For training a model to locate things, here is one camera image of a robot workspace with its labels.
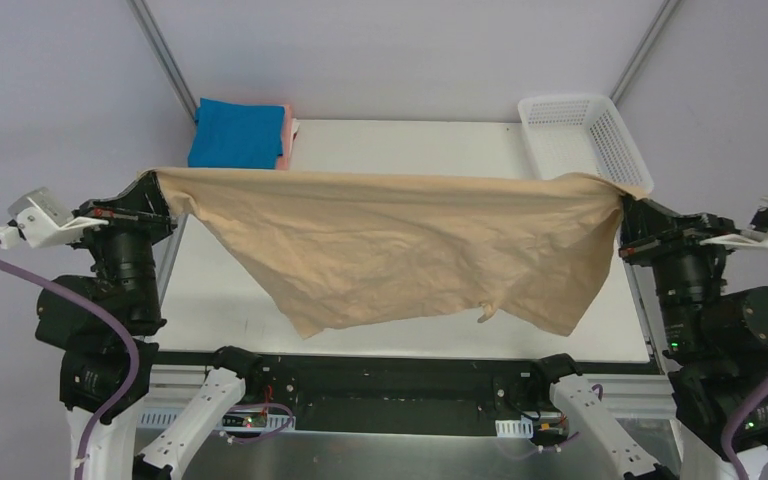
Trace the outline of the beige t shirt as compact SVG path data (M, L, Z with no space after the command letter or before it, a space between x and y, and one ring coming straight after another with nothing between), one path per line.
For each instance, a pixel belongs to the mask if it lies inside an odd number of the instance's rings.
M196 217L304 338L480 309L571 334L615 257L639 188L550 180L159 168L175 216Z

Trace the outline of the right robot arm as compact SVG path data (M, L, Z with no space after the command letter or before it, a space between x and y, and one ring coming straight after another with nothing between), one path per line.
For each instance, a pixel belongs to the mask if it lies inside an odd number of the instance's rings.
M757 479L768 463L768 286L726 293L729 254L768 250L768 197L744 228L625 196L620 258L651 269L683 479Z

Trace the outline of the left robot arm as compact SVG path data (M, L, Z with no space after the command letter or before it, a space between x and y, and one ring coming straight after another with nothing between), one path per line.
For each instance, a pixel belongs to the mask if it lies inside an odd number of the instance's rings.
M134 440L165 325L154 246L176 226L158 177L145 174L120 194L60 205L46 189L19 215L35 246L67 245L93 258L88 276L45 281L36 338L63 353L59 397L72 433L78 479L179 479L224 414L246 394L261 360L217 350L200 390L150 445Z

